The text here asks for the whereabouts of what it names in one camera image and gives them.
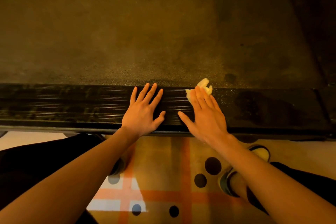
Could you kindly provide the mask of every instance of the leg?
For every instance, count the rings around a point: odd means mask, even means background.
[[[78,134],[62,140],[0,151],[0,210],[102,141],[102,138],[96,135]],[[84,220],[90,220],[88,212],[83,213],[79,222]]]
[[[297,182],[301,183],[305,187],[309,188],[311,191],[336,206],[336,191],[334,190],[336,186],[336,180],[292,169],[284,164],[279,162],[271,162],[271,165],[278,168],[288,176],[295,179]],[[239,195],[244,200],[248,201],[250,204],[254,205],[258,209],[267,213],[263,208],[261,203],[255,197],[253,192],[247,187],[245,180],[242,178],[240,174],[235,174],[230,180],[230,186],[232,190]]]

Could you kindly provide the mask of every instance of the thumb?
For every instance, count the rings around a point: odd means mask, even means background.
[[[166,114],[166,111],[162,111],[160,115],[155,120],[153,120],[154,130],[156,130],[158,126],[165,120],[165,114]]]
[[[195,123],[193,123],[187,115],[185,115],[183,112],[177,113],[181,120],[184,122],[184,124],[188,127],[189,131],[193,130],[195,128]]]

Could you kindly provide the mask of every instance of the forearm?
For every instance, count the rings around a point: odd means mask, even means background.
[[[244,149],[237,141],[230,145],[221,143],[217,149],[242,175],[277,223],[335,222],[336,207],[251,151]]]
[[[4,223],[74,223],[137,138],[121,128],[0,211]]]

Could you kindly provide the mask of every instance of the person's right arm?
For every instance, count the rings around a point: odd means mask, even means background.
[[[245,149],[227,132],[225,117],[212,95],[197,86],[191,91],[191,104],[195,122],[179,112],[182,121],[196,138],[208,143],[242,175],[275,222],[336,223],[335,206]]]

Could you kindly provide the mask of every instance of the person's left hand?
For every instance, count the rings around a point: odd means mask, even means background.
[[[146,95],[146,92],[149,89],[149,83],[146,83],[137,99],[137,87],[134,87],[131,96],[131,103],[121,122],[122,128],[127,128],[138,138],[153,132],[165,120],[166,111],[162,111],[160,115],[153,120],[153,113],[161,100],[163,89],[159,90],[156,97],[149,104],[157,86],[158,85],[154,83]]]

